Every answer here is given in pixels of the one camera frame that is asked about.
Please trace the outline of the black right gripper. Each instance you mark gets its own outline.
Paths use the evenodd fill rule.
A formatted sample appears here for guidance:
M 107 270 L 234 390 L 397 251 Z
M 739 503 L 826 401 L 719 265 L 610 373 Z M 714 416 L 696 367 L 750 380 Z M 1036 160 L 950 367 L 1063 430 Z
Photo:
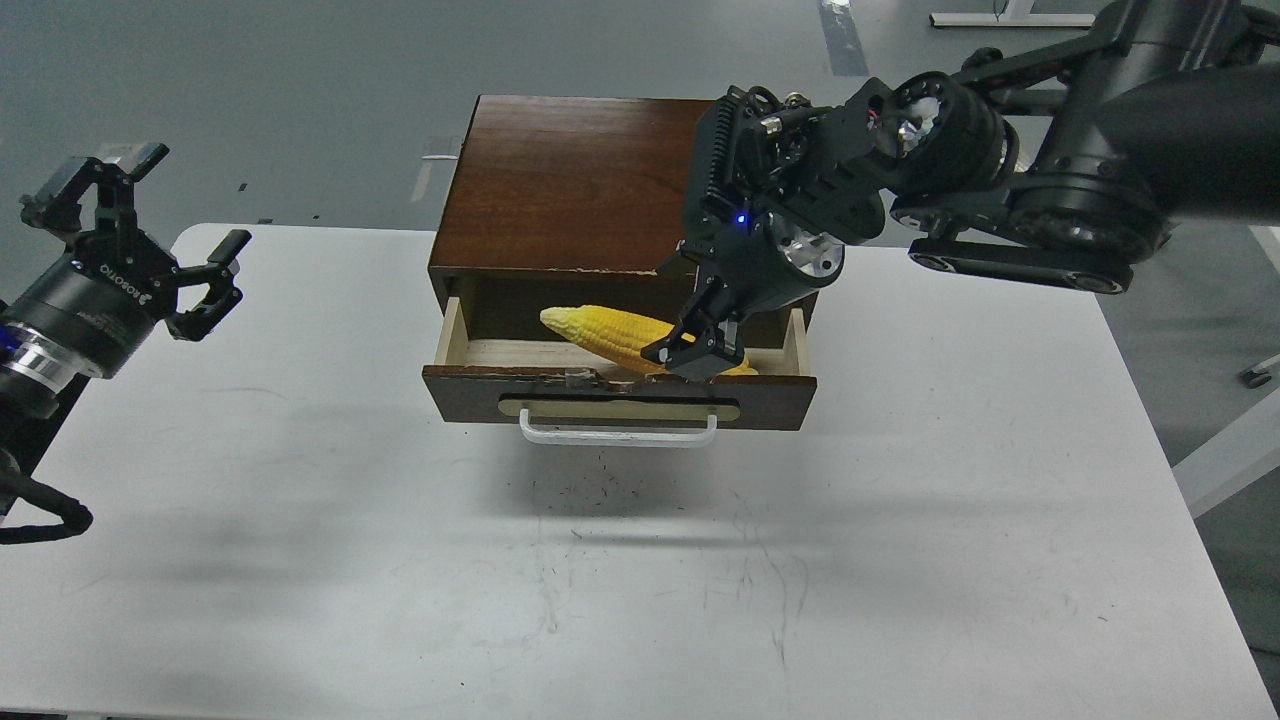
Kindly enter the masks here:
M 812 233 L 778 211 L 696 219 L 698 279 L 672 329 L 640 355 L 685 380 L 708 382 L 737 366 L 736 322 L 769 313 L 835 283 L 846 243 Z

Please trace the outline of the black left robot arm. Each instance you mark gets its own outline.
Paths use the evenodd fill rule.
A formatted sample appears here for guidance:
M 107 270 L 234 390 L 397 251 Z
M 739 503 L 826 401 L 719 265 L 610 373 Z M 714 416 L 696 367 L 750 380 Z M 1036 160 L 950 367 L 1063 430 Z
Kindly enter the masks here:
M 33 478 L 88 379 L 113 378 L 157 324 L 204 340 L 242 300 L 230 231 L 197 266 L 182 266 L 138 223 L 136 186 L 166 156 L 164 143 L 119 158 L 72 158 L 20 200 L 24 224 L 60 240 L 63 255 L 14 302 L 3 305 L 3 509 L 24 501 L 58 518 L 4 527 L 4 544 L 70 538 L 92 524 L 77 498 Z

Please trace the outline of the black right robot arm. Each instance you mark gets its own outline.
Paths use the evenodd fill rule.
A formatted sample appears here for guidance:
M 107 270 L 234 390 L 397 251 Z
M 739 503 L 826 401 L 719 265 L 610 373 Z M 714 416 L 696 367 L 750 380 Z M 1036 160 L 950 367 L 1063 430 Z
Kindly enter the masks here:
M 677 258 L 692 297 L 643 357 L 689 380 L 739 327 L 832 284 L 887 220 L 932 270 L 1123 293 L 1178 222 L 1277 224 L 1277 15 L 1117 1 L 1089 32 L 838 106 L 731 87 L 698 122 Z

